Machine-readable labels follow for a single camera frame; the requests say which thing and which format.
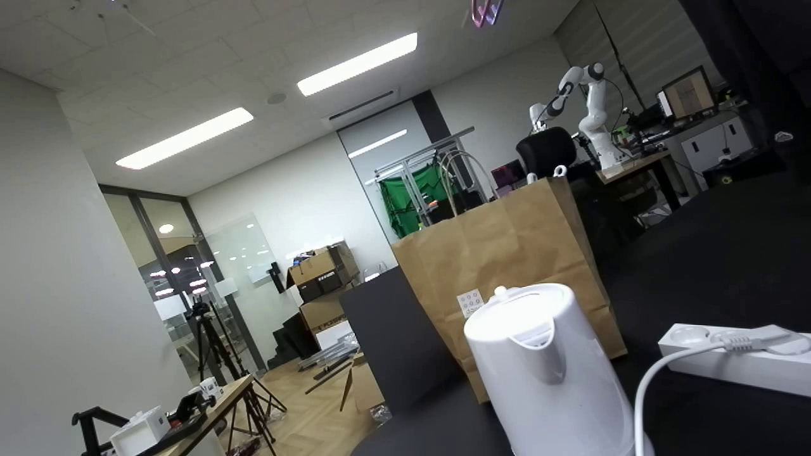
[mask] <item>power cord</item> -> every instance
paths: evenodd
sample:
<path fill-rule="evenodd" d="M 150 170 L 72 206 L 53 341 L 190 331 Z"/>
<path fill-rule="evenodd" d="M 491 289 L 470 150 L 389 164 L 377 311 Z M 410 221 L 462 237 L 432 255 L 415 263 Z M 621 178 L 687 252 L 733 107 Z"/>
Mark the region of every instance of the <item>power cord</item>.
<path fill-rule="evenodd" d="M 659 370 L 665 370 L 668 365 L 671 365 L 675 359 L 684 359 L 684 358 L 697 358 L 702 352 L 713 352 L 713 350 L 727 350 L 731 354 L 741 354 L 741 352 L 771 352 L 773 341 L 785 341 L 795 336 L 793 331 L 768 325 L 768 327 L 757 327 L 750 330 L 747 333 L 733 336 L 733 339 L 709 339 L 706 345 L 683 350 L 683 352 L 671 352 L 668 358 L 662 358 L 659 361 L 655 361 L 633 394 L 633 454 L 643 456 L 643 394 L 651 385 L 651 379 L 657 378 Z"/>
<path fill-rule="evenodd" d="M 643 394 L 646 394 L 651 379 L 659 375 L 659 370 L 665 370 L 675 359 L 695 358 L 695 354 L 713 352 L 713 350 L 719 350 L 719 346 L 726 346 L 726 341 L 709 341 L 709 345 L 702 345 L 702 346 L 671 352 L 671 354 L 662 358 L 657 365 L 651 365 L 643 371 L 643 378 L 642 378 L 642 383 L 637 388 L 637 398 L 633 398 L 633 454 L 637 456 L 643 456 Z"/>

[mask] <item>robotic arm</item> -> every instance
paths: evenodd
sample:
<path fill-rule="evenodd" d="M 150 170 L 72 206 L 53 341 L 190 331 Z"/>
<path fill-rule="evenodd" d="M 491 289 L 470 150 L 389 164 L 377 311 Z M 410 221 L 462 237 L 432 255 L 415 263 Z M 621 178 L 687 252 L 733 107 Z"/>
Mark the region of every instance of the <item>robotic arm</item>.
<path fill-rule="evenodd" d="M 569 69 L 559 83 L 559 94 L 548 104 L 529 107 L 532 131 L 543 131 L 550 119 L 566 111 L 566 102 L 575 86 L 588 86 L 585 117 L 581 119 L 579 131 L 588 136 L 603 171 L 619 170 L 621 151 L 607 131 L 607 69 L 600 64 Z"/>

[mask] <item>kettle lid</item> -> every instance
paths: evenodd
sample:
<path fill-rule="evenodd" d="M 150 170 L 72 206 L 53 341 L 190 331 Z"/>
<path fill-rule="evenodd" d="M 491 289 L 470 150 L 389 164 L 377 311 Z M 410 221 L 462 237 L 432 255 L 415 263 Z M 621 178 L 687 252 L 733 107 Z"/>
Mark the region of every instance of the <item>kettle lid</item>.
<path fill-rule="evenodd" d="M 480 341 L 521 336 L 550 325 L 574 303 L 575 294 L 564 284 L 499 285 L 496 294 L 467 318 L 463 333 Z"/>

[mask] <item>cable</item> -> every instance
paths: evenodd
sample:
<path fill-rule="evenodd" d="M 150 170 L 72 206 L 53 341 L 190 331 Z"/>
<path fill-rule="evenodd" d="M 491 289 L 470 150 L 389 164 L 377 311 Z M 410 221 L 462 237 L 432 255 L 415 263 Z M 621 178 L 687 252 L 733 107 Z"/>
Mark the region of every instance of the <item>cable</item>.
<path fill-rule="evenodd" d="M 713 352 L 719 346 L 727 346 L 727 341 L 709 341 L 709 345 L 700 345 L 693 350 L 671 352 L 671 354 L 662 358 L 657 365 L 651 365 L 650 371 L 643 371 L 643 378 L 637 388 L 637 398 L 633 398 L 633 454 L 637 456 L 643 456 L 643 394 L 646 394 L 651 379 L 657 378 L 657 371 L 665 370 L 675 359 L 695 358 L 695 354 Z"/>
<path fill-rule="evenodd" d="M 792 336 L 793 336 L 793 331 L 776 327 L 776 325 L 768 325 L 768 327 L 750 330 L 746 333 L 736 333 L 731 339 L 713 336 L 706 345 L 697 345 L 697 346 L 683 350 L 683 352 L 671 352 L 671 354 L 662 358 L 659 361 L 655 361 L 650 368 L 650 371 L 643 371 L 643 378 L 638 379 L 638 388 L 633 394 L 633 454 L 643 456 L 643 394 L 646 394 L 651 379 L 657 378 L 657 371 L 665 370 L 669 361 L 683 359 L 683 358 L 695 358 L 702 352 L 713 352 L 713 350 L 727 350 L 731 354 L 771 352 L 773 341 L 785 341 Z"/>
<path fill-rule="evenodd" d="M 617 94 L 619 94 L 619 113 L 614 117 L 614 126 L 612 126 L 612 131 L 619 126 L 619 121 L 624 119 L 624 111 L 626 111 L 626 94 L 624 94 L 624 88 L 617 83 L 617 80 L 612 80 L 609 75 L 607 75 L 607 80 L 617 88 Z"/>
<path fill-rule="evenodd" d="M 609 31 L 609 23 L 607 23 L 600 7 L 599 7 L 593 0 L 591 0 L 591 7 L 597 10 L 597 14 L 599 14 L 599 19 L 600 19 L 600 24 L 603 24 L 603 32 L 607 32 L 609 46 L 612 46 L 612 52 L 614 52 L 614 59 L 617 59 L 617 64 L 619 64 L 619 70 L 624 74 L 628 88 L 633 90 L 638 108 L 643 108 L 642 94 L 638 94 L 638 88 L 637 88 L 637 83 L 633 83 L 633 78 L 632 78 L 624 59 L 619 55 L 619 46 L 617 46 L 617 40 L 614 40 L 614 32 Z"/>

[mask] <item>computer monitor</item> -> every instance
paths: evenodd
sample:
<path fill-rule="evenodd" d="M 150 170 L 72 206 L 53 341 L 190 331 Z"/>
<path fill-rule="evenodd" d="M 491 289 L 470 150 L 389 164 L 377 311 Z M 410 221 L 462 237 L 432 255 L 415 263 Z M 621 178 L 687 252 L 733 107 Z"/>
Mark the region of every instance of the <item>computer monitor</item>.
<path fill-rule="evenodd" d="M 713 99 L 713 88 L 706 69 L 700 66 L 684 74 L 683 78 L 668 83 L 659 90 L 659 107 L 665 117 L 671 117 L 676 121 L 693 119 L 697 113 L 714 108 L 714 99 Z"/>

